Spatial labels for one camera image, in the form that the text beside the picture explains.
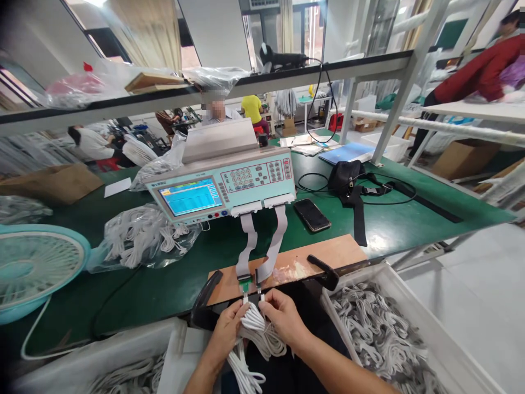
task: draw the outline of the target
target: cardboard box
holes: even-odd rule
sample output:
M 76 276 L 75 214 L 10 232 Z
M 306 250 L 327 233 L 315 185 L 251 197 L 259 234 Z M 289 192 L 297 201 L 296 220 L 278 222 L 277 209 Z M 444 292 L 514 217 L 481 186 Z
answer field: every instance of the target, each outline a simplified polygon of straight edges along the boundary
M 85 164 L 49 167 L 0 182 L 0 195 L 19 195 L 37 199 L 49 207 L 70 205 L 104 182 Z
M 285 119 L 283 126 L 283 137 L 291 137 L 297 134 L 294 119 Z
M 354 121 L 354 130 L 358 132 L 369 132 L 376 128 L 377 122 L 373 119 L 356 119 Z
M 501 144 L 468 139 L 452 142 L 432 167 L 432 173 L 449 180 L 478 174 L 499 151 Z

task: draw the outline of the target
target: monitor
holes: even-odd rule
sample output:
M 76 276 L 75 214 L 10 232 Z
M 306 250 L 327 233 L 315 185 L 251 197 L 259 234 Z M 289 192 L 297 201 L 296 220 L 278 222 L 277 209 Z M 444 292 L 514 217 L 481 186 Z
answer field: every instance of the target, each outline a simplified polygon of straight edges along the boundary
M 221 206 L 223 202 L 211 178 L 159 189 L 174 216 Z

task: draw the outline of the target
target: hand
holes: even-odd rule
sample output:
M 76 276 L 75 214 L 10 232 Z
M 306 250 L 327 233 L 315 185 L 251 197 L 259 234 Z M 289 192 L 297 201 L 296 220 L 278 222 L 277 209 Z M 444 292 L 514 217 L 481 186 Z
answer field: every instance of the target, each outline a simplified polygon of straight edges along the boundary
M 297 312 L 294 301 L 277 289 L 265 295 L 266 301 L 259 302 L 259 308 L 275 326 L 277 334 L 296 352 L 296 349 L 312 335 Z
M 223 310 L 203 358 L 207 357 L 212 364 L 221 364 L 227 359 L 237 342 L 237 334 L 241 328 L 241 317 L 249 308 L 250 304 L 242 305 L 242 300 L 238 300 Z

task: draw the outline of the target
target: floor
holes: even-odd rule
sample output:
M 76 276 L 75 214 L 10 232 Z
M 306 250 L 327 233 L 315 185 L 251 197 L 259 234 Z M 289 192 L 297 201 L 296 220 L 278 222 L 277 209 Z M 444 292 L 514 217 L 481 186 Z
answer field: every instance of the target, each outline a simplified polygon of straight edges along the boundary
M 525 230 L 502 224 L 476 233 L 425 269 L 400 274 L 507 394 L 523 393 L 524 256 Z

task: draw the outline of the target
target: white shirt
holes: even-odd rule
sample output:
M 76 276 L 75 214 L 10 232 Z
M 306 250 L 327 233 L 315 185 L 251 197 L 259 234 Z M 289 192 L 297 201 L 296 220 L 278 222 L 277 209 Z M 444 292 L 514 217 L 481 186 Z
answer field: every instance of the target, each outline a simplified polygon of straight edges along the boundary
M 107 148 L 108 142 L 90 129 L 77 129 L 80 133 L 79 148 L 93 160 L 104 160 L 113 157 L 115 149 Z
M 243 117 L 239 115 L 239 112 L 232 111 L 229 108 L 225 108 L 225 114 L 226 114 L 226 118 L 224 119 L 224 121 L 243 119 Z M 206 114 L 205 116 L 202 117 L 202 122 L 200 123 L 200 125 L 207 126 L 207 125 L 216 124 L 216 123 L 220 123 L 219 119 L 210 118 L 209 115 Z

